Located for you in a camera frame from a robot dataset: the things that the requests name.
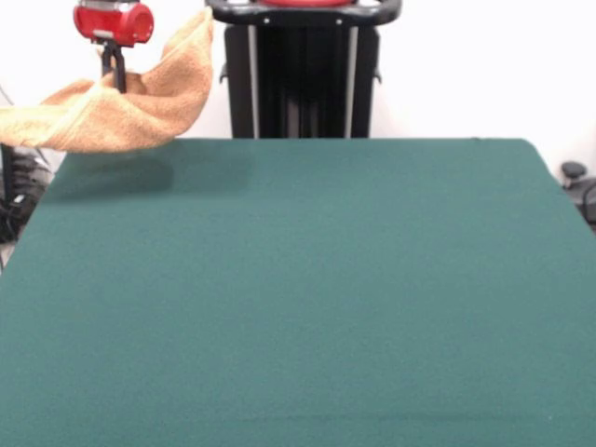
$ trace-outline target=black knob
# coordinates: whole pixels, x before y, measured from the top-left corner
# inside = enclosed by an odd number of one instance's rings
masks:
[[[588,172],[584,165],[575,161],[563,163],[561,169],[564,176],[571,181],[578,180]]]

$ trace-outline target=black vertical pole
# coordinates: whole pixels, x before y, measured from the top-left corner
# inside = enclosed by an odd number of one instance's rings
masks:
[[[0,143],[2,148],[2,178],[4,181],[4,199],[8,204],[14,197],[14,179],[12,172],[12,151],[13,148]]]

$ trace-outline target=black cable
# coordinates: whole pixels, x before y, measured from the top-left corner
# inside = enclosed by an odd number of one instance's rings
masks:
[[[594,224],[594,222],[591,222],[588,216],[589,213],[589,208],[588,208],[588,196],[589,193],[591,193],[592,191],[596,190],[596,181],[593,182],[590,186],[588,186],[588,188],[586,188],[586,191],[584,191],[584,195],[582,197],[582,202],[581,202],[581,207],[582,207],[582,211],[584,213],[584,217],[586,218],[586,221],[588,222],[588,224]]]

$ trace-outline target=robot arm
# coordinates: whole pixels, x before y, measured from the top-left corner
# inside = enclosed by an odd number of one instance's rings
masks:
[[[126,92],[126,68],[121,48],[149,41],[155,26],[151,10],[140,0],[79,0],[74,8],[74,24],[84,37],[104,46],[104,75],[112,71],[112,58],[115,58],[115,86]]]

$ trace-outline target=green table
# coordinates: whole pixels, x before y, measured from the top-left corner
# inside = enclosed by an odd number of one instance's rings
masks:
[[[525,142],[69,156],[0,280],[0,446],[593,447],[595,315]]]

